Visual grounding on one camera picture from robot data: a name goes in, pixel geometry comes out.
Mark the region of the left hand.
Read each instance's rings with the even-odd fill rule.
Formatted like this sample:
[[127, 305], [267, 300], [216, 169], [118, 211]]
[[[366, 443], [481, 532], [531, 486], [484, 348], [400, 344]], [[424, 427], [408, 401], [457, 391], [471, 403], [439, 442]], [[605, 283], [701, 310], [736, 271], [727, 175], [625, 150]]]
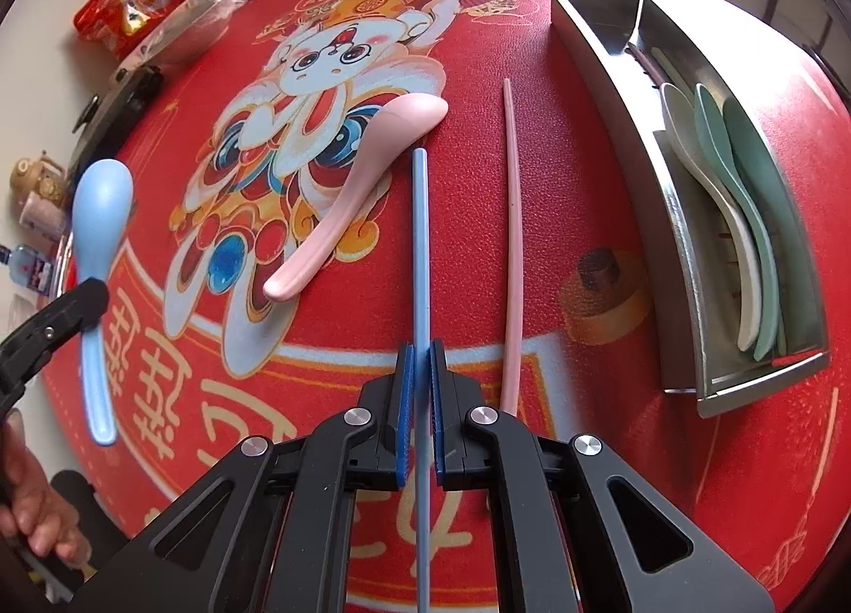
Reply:
[[51, 552], [73, 570], [91, 558], [91, 544], [79, 529], [78, 511], [49, 483], [26, 446], [23, 417], [12, 410], [2, 432], [2, 485], [9, 504], [2, 506], [2, 536], [22, 536], [39, 557]]

